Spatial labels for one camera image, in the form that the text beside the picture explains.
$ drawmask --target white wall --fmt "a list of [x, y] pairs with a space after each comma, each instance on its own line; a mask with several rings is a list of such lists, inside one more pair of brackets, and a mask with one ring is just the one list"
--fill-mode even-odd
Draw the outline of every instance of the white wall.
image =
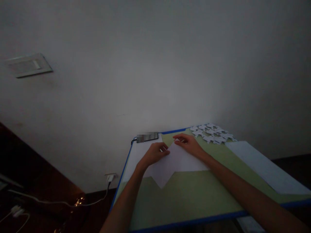
[[85, 192], [142, 131], [213, 122], [269, 158], [310, 153], [310, 1], [187, 2], [2, 0], [0, 59], [54, 73], [2, 67], [0, 122]]

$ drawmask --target table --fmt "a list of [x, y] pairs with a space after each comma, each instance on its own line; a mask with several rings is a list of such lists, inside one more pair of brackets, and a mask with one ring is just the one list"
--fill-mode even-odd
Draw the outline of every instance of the table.
[[[170, 146], [173, 142], [173, 135], [181, 132], [192, 134], [189, 128], [163, 132], [162, 140]], [[311, 195], [276, 193], [225, 145], [207, 144], [201, 137], [198, 137], [197, 141], [216, 160], [280, 203], [281, 206], [289, 208], [311, 204]], [[126, 185], [126, 182], [122, 182], [122, 178], [127, 161], [112, 206]], [[153, 178], [143, 178], [130, 224], [130, 231], [166, 230], [184, 225], [208, 223], [247, 215], [247, 212], [243, 210], [210, 171], [175, 172], [163, 189], [157, 186]]]

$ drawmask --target wall socket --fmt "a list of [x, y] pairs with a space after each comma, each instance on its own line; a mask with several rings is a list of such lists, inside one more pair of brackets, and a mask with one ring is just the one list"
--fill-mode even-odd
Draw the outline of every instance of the wall socket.
[[107, 178], [107, 183], [112, 182], [115, 178], [118, 177], [116, 173], [109, 173], [105, 174], [105, 177]]

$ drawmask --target wall switch plate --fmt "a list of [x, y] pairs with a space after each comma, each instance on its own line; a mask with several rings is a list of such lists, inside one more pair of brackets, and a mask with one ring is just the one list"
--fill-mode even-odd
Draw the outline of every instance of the wall switch plate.
[[16, 78], [53, 72], [52, 68], [41, 53], [26, 57], [12, 58], [6, 60], [4, 64]]

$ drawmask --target white paper sheet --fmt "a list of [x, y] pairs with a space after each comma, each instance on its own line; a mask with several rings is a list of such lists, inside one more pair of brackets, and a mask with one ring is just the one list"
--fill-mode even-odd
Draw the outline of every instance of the white paper sheet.
[[[129, 156], [129, 160], [127, 162], [127, 166], [125, 169], [125, 173], [123, 175], [123, 182], [128, 181], [135, 168], [137, 163], [142, 159], [142, 157], [145, 155], [145, 153], [147, 152], [147, 150], [150, 148], [152, 143], [155, 142], [163, 142], [162, 141], [162, 134], [158, 134], [159, 138], [155, 139], [155, 140], [150, 140], [150, 141], [145, 141], [145, 142], [141, 142], [141, 143], [137, 143], [137, 142], [133, 142], [132, 145], [132, 149], [131, 149], [131, 153]], [[151, 176], [151, 171], [150, 171], [150, 167], [146, 170], [144, 177], [149, 177]]]
[[181, 146], [176, 145], [174, 142], [168, 148], [175, 163], [173, 168], [176, 172], [193, 172], [193, 171], [207, 171], [209, 168], [200, 160], [186, 152]]
[[280, 194], [311, 194], [311, 191], [271, 162], [246, 141], [226, 142], [226, 146]]
[[[141, 143], [134, 142], [132, 145], [129, 160], [125, 173], [123, 175], [123, 182], [126, 182], [132, 176], [137, 163], [145, 155], [150, 145], [154, 142], [162, 142], [162, 136], [159, 134], [159, 139], [146, 141]], [[160, 188], [163, 188], [169, 181], [174, 172], [192, 172], [192, 171], [205, 171], [209, 170], [197, 158], [186, 152], [183, 148], [172, 143], [168, 148], [170, 154], [162, 158], [159, 162], [149, 166], [146, 170], [144, 177], [151, 176]]]

